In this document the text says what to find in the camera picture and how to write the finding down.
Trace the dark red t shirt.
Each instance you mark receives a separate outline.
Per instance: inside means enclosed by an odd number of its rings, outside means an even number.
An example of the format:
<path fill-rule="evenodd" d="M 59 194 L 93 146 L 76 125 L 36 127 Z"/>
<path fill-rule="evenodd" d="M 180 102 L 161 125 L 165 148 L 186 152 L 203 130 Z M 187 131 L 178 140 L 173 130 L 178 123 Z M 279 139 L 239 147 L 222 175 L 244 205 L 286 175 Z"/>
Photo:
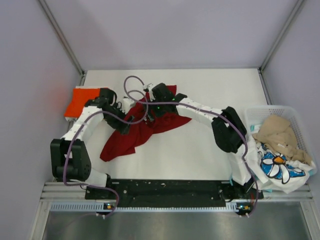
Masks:
<path fill-rule="evenodd" d="M 143 120 L 131 125 L 128 134 L 121 134 L 115 130 L 107 139 L 100 153 L 100 159 L 110 162 L 117 157 L 134 154 L 136 148 L 145 144 L 152 135 L 179 128 L 190 121 L 188 117 L 168 112 L 153 121 Z"/>

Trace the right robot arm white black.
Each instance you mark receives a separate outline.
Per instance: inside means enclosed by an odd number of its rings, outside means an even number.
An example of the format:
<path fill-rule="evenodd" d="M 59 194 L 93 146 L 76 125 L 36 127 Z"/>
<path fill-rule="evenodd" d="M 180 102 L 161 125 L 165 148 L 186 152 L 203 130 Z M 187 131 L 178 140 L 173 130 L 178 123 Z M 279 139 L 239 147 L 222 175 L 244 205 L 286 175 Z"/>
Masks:
<path fill-rule="evenodd" d="M 244 156 L 248 152 L 247 129 L 233 107 L 216 109 L 202 105 L 182 93 L 173 93 L 164 83 L 143 86 L 152 103 L 149 107 L 156 117 L 173 113 L 190 118 L 212 129 L 216 145 L 228 154 L 231 179 L 236 182 L 233 192 L 245 198 L 252 191 L 249 181 L 252 176 L 245 165 Z"/>

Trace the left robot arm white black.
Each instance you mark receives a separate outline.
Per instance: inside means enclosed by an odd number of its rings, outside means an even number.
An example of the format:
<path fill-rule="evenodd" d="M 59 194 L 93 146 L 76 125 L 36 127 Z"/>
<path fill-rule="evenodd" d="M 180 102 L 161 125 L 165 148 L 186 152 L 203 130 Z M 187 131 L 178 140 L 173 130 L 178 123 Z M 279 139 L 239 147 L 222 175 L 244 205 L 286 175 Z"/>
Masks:
<path fill-rule="evenodd" d="M 127 134 L 134 118 L 126 118 L 126 114 L 133 106 L 133 100 L 127 97 L 117 100 L 117 94 L 109 88 L 100 88 L 97 96 L 84 100 L 74 96 L 71 109 L 77 110 L 79 116 L 66 134 L 50 143 L 53 176 L 68 186 L 96 186 L 98 195 L 109 198 L 114 191 L 108 183 L 110 176 L 92 167 L 86 145 L 103 121 L 119 133 Z"/>

